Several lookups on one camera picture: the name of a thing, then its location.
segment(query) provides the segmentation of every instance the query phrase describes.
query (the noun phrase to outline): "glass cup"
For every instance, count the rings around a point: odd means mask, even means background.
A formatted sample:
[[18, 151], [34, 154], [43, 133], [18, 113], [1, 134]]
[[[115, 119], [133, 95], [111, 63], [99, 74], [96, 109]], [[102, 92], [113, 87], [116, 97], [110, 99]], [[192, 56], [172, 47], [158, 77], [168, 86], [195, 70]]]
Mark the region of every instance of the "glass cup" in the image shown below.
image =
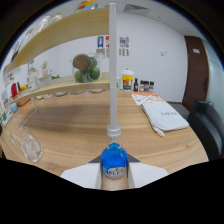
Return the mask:
[[21, 137], [20, 147], [25, 157], [32, 163], [37, 162], [43, 155], [43, 144], [35, 138], [29, 128], [23, 127], [19, 135]]

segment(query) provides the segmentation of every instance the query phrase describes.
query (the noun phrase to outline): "green plant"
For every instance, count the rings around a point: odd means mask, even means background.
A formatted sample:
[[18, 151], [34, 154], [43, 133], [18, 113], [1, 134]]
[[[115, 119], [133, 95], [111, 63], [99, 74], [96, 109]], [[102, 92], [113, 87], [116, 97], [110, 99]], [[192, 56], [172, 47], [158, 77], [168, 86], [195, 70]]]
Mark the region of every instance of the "green plant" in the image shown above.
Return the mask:
[[53, 75], [52, 75], [51, 78], [52, 78], [52, 79], [58, 79], [58, 78], [61, 78], [61, 77], [59, 76], [59, 74], [57, 74], [57, 76], [53, 76]]

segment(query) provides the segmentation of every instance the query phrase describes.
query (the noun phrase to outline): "condiment bottle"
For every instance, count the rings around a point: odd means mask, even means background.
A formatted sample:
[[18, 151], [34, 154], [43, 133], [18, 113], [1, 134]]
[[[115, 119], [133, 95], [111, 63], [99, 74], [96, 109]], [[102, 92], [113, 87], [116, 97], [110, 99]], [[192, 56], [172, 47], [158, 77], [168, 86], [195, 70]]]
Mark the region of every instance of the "condiment bottle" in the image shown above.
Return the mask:
[[138, 78], [135, 78], [134, 92], [138, 92]]
[[150, 82], [150, 86], [149, 86], [150, 93], [153, 93], [153, 88], [154, 88], [154, 82]]
[[149, 81], [145, 81], [144, 91], [145, 92], [149, 91]]
[[139, 87], [139, 92], [144, 92], [144, 86], [145, 86], [144, 83], [145, 83], [145, 82], [144, 82], [143, 80], [141, 80], [141, 82], [140, 82], [140, 87]]

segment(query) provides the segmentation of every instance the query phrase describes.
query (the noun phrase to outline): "white sign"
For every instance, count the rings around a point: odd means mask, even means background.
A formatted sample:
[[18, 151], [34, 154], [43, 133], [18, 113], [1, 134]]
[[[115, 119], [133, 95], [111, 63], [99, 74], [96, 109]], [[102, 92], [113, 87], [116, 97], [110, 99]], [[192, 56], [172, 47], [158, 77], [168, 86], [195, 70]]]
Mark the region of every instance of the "white sign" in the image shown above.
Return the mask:
[[200, 54], [200, 51], [198, 49], [193, 49], [194, 53]]

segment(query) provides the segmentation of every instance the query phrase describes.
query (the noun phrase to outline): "orange item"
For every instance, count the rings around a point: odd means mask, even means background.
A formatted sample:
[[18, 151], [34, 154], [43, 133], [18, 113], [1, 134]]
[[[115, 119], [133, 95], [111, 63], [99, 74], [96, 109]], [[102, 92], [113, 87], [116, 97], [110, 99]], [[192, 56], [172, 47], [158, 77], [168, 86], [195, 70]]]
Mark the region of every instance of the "orange item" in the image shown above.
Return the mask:
[[23, 105], [25, 105], [27, 102], [30, 101], [31, 98], [29, 99], [24, 99], [24, 100], [20, 100], [19, 102], [17, 102], [17, 106], [18, 107], [22, 107]]

